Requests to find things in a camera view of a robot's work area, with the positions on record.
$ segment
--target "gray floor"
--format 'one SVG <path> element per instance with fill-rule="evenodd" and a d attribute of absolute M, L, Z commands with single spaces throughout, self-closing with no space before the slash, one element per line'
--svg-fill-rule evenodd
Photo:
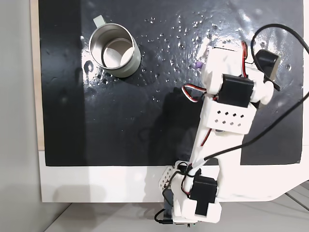
<path fill-rule="evenodd" d="M 290 194 L 309 206 L 309 191 L 303 187 Z M 223 203 L 221 220 L 217 224 L 199 223 L 192 231 L 210 232 L 307 232 L 309 212 L 286 195 L 272 202 Z M 160 225 L 154 214 L 160 204 L 74 203 L 46 232 L 171 232 L 188 231 L 181 225 Z"/>

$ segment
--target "white plastic bracket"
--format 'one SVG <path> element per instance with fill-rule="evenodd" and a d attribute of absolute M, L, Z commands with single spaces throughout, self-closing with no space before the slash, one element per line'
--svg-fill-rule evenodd
<path fill-rule="evenodd" d="M 173 175 L 173 173 L 174 173 L 173 169 L 174 169 L 173 166 L 167 166 L 167 168 L 163 172 L 162 177 L 159 180 L 159 184 L 158 184 L 158 187 L 159 187 L 161 192 L 165 189 L 165 187 L 167 186 L 171 176 Z"/>

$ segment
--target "purple object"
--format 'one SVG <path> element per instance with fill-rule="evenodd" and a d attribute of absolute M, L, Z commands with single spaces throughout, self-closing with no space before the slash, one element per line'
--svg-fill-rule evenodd
<path fill-rule="evenodd" d="M 201 69 L 202 67 L 203 67 L 203 62 L 201 62 L 201 61 L 197 61 L 196 63 L 195 63 L 195 68 L 196 69 Z"/>

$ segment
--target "wall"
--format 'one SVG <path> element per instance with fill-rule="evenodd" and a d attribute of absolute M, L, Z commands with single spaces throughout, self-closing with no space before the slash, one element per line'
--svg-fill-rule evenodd
<path fill-rule="evenodd" d="M 41 203 L 29 0 L 0 1 L 0 231 L 42 232 L 68 206 Z"/>

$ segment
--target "black surface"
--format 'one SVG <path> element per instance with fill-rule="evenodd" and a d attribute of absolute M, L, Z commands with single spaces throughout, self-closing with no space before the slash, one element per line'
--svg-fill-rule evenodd
<path fill-rule="evenodd" d="M 268 23 L 303 34 L 302 0 L 40 0 L 42 97 L 48 166 L 171 165 L 188 160 L 202 103 L 182 94 L 200 85 L 192 69 L 205 37 L 212 45 L 250 42 Z M 92 62 L 92 19 L 126 27 L 140 46 L 139 70 L 117 79 Z M 276 93 L 260 109 L 245 141 L 301 98 L 302 47 L 279 29 L 266 30 L 257 47 L 282 57 Z M 256 144 L 243 149 L 242 165 L 300 161 L 302 107 Z"/>

